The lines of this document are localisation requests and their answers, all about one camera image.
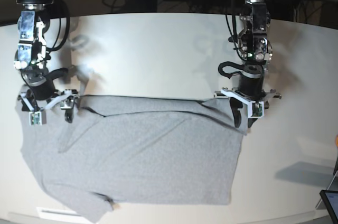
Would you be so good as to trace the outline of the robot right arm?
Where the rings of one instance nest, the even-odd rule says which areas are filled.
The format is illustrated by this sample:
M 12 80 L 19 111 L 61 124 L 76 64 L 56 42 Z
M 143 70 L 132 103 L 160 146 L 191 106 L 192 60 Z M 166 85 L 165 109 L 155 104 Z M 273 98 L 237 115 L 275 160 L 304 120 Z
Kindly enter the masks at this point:
M 60 44 L 50 48 L 44 37 L 51 20 L 46 7 L 53 4 L 54 0 L 16 0 L 16 2 L 24 7 L 17 23 L 19 42 L 14 58 L 14 68 L 28 87 L 19 95 L 22 110 L 29 114 L 30 125 L 43 125 L 46 123 L 45 112 L 55 105 L 60 105 L 64 111 L 65 121 L 72 123 L 78 92 L 75 89 L 58 91 L 54 85 L 55 79 L 65 77 L 69 70 L 60 68 L 49 71 L 47 68 L 51 53 L 59 51 L 64 46 L 70 33 L 68 7 L 63 0 L 58 0 L 65 15 L 66 26 Z

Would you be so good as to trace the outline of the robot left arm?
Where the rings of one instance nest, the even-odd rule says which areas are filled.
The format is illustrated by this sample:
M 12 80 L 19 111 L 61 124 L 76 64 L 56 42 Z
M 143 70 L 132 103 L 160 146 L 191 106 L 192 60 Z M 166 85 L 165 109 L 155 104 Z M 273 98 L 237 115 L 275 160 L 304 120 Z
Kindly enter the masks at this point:
M 237 32 L 235 15 L 227 20 L 227 26 L 241 63 L 227 61 L 218 66 L 218 72 L 223 77 L 231 79 L 239 76 L 236 87 L 222 88 L 219 93 L 230 101 L 235 128 L 242 124 L 242 112 L 246 113 L 247 126 L 251 127 L 256 120 L 264 117 L 270 99 L 281 98 L 275 89 L 269 92 L 263 89 L 267 67 L 273 56 L 267 36 L 271 17 L 266 0 L 245 0 L 239 18 L 243 23 L 240 33 Z

